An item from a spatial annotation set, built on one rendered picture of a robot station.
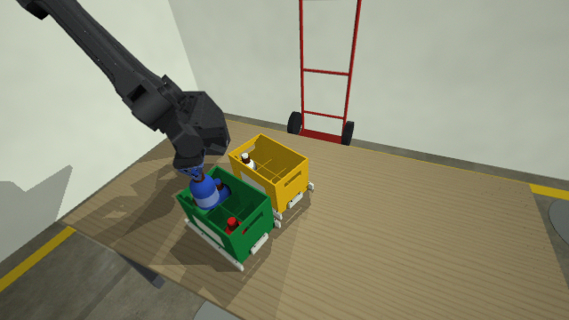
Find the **blue bottle with brown label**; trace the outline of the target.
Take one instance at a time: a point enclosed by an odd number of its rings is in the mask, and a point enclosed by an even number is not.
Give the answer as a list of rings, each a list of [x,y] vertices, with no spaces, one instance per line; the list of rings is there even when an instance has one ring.
[[[220,195],[220,202],[219,204],[221,204],[225,199],[227,199],[232,193],[230,190],[230,187],[224,183],[222,183],[222,180],[220,179],[215,179],[214,183],[216,185],[216,188],[218,189],[219,195]]]
[[[211,176],[202,173],[201,180],[192,179],[189,189],[201,210],[208,211],[220,202],[220,195]]]

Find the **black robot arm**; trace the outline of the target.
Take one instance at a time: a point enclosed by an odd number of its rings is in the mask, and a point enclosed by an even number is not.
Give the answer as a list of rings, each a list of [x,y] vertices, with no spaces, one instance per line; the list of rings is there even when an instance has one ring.
[[[201,157],[203,147],[224,152],[224,126],[198,129],[189,123],[197,97],[186,94],[167,75],[147,69],[77,0],[16,1],[40,20],[51,15],[107,76],[132,115],[154,132],[165,133],[181,156]]]

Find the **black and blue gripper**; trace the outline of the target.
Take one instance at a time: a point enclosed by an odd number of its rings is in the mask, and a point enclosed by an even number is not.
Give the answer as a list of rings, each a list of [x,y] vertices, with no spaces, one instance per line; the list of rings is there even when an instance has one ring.
[[[179,153],[177,152],[175,147],[174,147],[174,149],[177,153],[177,154],[175,153],[175,157],[174,157],[173,163],[172,163],[174,169],[177,169],[178,172],[182,172],[182,173],[188,175],[189,177],[191,177],[194,180],[201,180],[203,165],[204,165],[203,161],[204,161],[205,147],[202,150],[201,157],[190,158],[190,159],[187,159],[186,157],[179,155]],[[195,176],[188,169],[198,170],[198,176]]]

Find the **green crate with dividers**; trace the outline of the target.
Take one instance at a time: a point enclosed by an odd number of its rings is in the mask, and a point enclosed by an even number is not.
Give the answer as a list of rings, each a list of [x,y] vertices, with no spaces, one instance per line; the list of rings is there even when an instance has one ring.
[[[275,226],[270,196],[224,169],[209,176],[213,180],[221,179],[230,187],[232,194],[206,217],[191,206],[194,203],[191,191],[182,208],[190,222],[242,264],[252,253],[251,248]],[[224,231],[230,217],[242,223],[228,235]],[[245,228],[247,231],[242,234]]]

